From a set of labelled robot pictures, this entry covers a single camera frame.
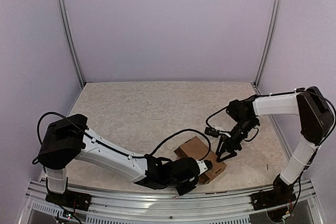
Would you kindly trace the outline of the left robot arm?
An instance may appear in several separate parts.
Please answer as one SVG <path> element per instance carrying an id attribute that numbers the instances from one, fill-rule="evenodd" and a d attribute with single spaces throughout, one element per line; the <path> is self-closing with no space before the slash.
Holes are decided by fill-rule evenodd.
<path id="1" fill-rule="evenodd" d="M 180 196 L 195 189 L 199 177 L 209 170 L 204 159 L 183 157 L 173 161 L 153 154 L 135 154 L 90 129 L 87 117 L 82 114 L 56 115 L 60 120 L 48 125 L 44 137 L 37 131 L 40 151 L 34 161 L 45 169 L 48 192 L 64 206 L 74 199 L 72 191 L 67 189 L 66 172 L 74 159 L 116 172 L 149 189 L 173 187 Z"/>

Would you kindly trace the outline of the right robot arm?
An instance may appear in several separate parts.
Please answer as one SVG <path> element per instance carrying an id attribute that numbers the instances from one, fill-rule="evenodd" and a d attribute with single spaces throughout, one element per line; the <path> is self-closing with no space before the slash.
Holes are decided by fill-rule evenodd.
<path id="1" fill-rule="evenodd" d="M 260 126 L 260 117 L 288 118 L 297 126 L 296 148 L 287 165 L 273 182 L 269 201 L 281 204 L 289 196 L 289 189 L 312 164 L 318 149 L 335 129 L 335 106 L 316 86 L 269 95 L 252 95 L 243 100 L 230 101 L 224 109 L 236 123 L 220 136 L 216 150 L 217 161 L 237 156 L 251 130 Z"/>

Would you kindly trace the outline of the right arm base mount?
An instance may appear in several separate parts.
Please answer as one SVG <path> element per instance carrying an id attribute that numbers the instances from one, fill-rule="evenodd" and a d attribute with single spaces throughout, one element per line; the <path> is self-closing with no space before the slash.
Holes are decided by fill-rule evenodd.
<path id="1" fill-rule="evenodd" d="M 252 205 L 254 210 L 262 210 L 266 208 L 272 208 L 276 206 L 280 206 L 283 204 L 287 204 L 290 202 L 296 201 L 296 194 L 294 191 L 290 191 L 285 195 L 279 195 L 275 193 L 275 191 L 267 190 L 267 191 L 259 191 L 257 193 L 251 194 L 250 196 Z"/>

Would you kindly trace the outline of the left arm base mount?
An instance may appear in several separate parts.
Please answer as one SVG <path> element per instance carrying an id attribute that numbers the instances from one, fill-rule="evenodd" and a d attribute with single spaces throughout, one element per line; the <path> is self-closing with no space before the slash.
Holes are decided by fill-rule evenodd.
<path id="1" fill-rule="evenodd" d="M 88 211 L 92 196 L 86 193 L 67 190 L 64 194 L 49 192 L 46 201 L 75 210 Z"/>

